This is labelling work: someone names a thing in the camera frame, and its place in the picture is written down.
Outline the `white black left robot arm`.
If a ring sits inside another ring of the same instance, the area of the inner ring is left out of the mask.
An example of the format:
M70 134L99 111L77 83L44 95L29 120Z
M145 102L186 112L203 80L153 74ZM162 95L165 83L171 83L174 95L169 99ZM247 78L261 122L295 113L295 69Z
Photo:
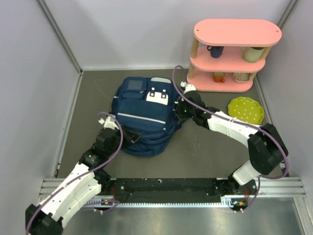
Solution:
M25 211L28 235L60 235L69 220L94 196L111 189L111 177L103 169L122 147L141 135L122 128L103 128L92 147L83 153L72 172L37 206Z

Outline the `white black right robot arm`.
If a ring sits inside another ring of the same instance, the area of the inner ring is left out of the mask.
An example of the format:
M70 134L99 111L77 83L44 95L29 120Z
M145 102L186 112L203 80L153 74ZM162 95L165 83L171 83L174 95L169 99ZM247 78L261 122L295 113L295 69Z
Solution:
M269 175L288 156L288 150L272 124L253 125L236 120L214 107L206 107L195 90L179 91L176 113L191 118L198 126L224 134L248 149L249 159L227 180L232 193L241 193L258 176Z

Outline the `navy blue student backpack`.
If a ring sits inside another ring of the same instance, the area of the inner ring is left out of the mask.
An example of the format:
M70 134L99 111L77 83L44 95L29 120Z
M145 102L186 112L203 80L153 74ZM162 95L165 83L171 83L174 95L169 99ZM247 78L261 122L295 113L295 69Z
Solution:
M124 130L140 137L122 151L137 157L162 153L181 128L175 114L178 97L168 78L126 77L114 95L111 114Z

